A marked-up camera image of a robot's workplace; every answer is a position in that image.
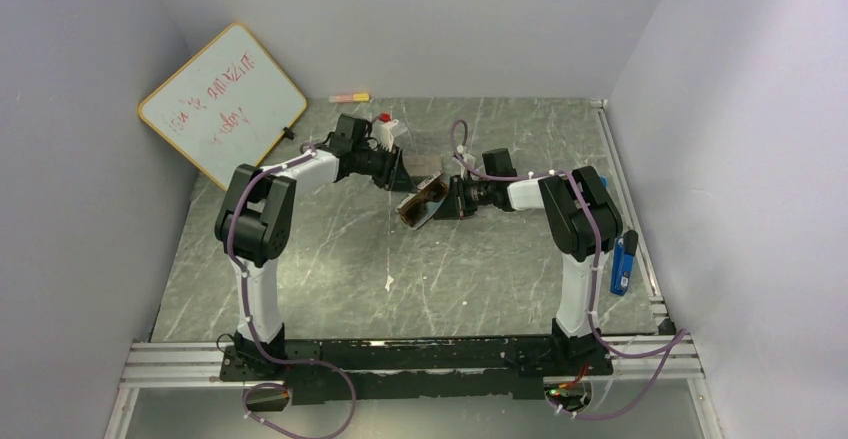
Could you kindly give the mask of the brown sunglasses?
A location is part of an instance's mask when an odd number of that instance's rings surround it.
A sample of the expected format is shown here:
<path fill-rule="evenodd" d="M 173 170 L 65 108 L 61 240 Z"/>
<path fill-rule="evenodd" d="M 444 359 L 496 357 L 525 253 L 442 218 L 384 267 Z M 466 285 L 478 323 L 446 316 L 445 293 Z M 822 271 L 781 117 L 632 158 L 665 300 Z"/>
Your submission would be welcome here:
<path fill-rule="evenodd" d="M 443 185 L 409 195 L 397 208 L 400 220 L 413 229 L 422 227 L 435 215 L 446 195 L 447 189 Z"/>

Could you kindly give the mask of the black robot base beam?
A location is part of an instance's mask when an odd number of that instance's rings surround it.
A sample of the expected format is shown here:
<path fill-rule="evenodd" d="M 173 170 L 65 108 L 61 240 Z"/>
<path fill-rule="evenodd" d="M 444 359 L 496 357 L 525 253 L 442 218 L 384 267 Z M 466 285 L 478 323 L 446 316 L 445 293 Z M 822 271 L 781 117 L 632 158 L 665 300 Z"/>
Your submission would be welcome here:
<path fill-rule="evenodd" d="M 224 383 L 277 383 L 296 405 L 330 401 L 480 397 L 529 400 L 545 387 L 613 372 L 592 337 L 548 334 L 415 339 L 287 340 L 281 363 L 238 338 L 223 351 Z"/>

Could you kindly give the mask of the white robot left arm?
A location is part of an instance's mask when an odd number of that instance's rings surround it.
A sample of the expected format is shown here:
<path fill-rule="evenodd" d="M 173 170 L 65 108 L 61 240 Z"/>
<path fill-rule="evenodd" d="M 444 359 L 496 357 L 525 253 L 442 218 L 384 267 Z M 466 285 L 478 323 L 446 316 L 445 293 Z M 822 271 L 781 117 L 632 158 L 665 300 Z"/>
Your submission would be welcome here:
<path fill-rule="evenodd" d="M 258 377 L 285 368 L 285 324 L 277 299 L 277 260 L 286 248 L 295 205 L 322 186 L 351 175 L 380 189 L 409 193 L 416 184 L 395 141 L 405 127 L 387 113 L 372 119 L 339 116 L 324 140 L 270 166 L 238 166 L 217 215 L 214 235 L 236 274 L 239 323 L 234 347 Z"/>

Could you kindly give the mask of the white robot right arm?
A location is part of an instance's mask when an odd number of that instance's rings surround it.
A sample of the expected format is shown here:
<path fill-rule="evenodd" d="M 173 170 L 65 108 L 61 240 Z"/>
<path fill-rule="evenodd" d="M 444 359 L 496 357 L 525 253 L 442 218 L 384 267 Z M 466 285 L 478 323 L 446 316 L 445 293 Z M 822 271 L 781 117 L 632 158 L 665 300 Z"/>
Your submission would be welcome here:
<path fill-rule="evenodd" d="M 571 374 L 601 349 L 597 336 L 600 278 L 607 255 L 623 232 L 623 220 L 596 169 L 550 172 L 521 180 L 505 148 L 482 155 L 484 172 L 448 179 L 447 193 L 433 218 L 460 220 L 482 206 L 504 212 L 542 210 L 551 238 L 562 253 L 560 303 L 552 322 L 549 358 Z"/>

